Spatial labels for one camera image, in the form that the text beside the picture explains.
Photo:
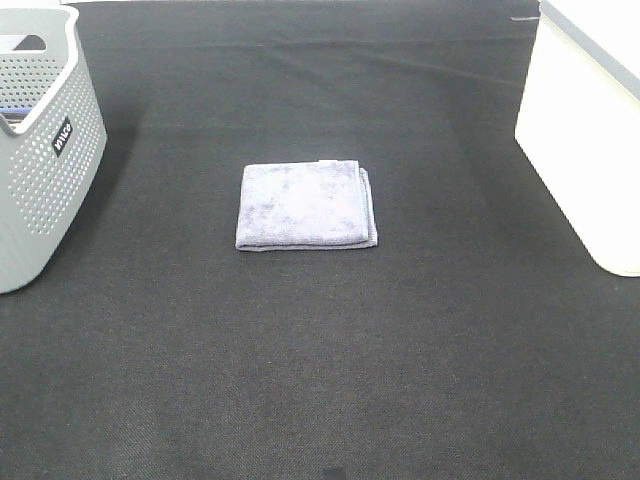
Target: basket handle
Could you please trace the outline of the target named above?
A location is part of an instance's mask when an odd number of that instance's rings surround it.
[[[0,8],[0,35],[37,35],[48,54],[66,61],[70,42],[75,43],[73,28],[77,18],[77,10],[69,7]],[[18,50],[3,55],[24,53]]]

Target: towel fold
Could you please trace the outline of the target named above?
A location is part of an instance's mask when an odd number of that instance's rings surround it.
[[[377,244],[369,178],[357,161],[245,167],[237,249],[342,250]]]

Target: perforated basket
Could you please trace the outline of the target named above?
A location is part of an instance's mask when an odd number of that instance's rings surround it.
[[[77,10],[0,8],[0,35],[45,49],[0,53],[0,293],[33,280],[93,180],[106,132],[76,31]]]

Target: white container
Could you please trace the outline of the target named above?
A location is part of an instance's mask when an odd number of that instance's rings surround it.
[[[640,2],[540,8],[516,139],[594,260],[640,276]]]
[[[33,280],[67,231],[100,163],[106,133],[76,32],[77,10],[0,8],[1,35],[44,51],[0,54],[0,293]]]

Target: white box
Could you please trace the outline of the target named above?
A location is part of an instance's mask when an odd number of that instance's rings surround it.
[[[640,2],[540,9],[516,139],[594,260],[640,276]]]

